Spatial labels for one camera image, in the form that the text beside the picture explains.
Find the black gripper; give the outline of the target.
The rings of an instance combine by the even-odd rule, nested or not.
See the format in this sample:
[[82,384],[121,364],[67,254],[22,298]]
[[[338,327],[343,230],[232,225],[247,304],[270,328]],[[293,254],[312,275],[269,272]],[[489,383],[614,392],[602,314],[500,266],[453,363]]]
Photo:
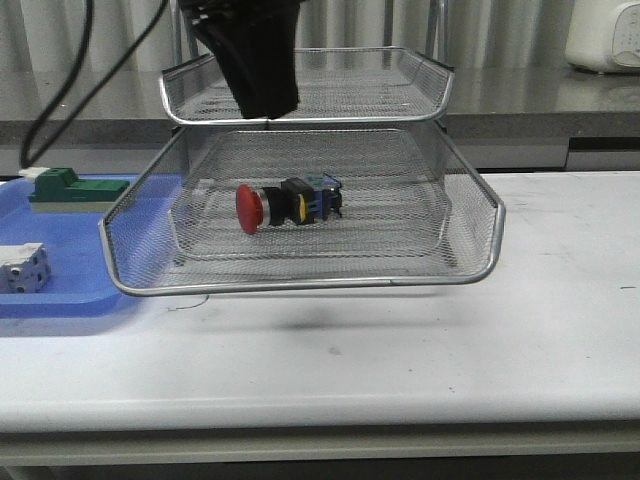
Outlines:
[[244,119],[278,119],[298,107],[294,48],[300,4],[178,2],[196,37],[216,58]]

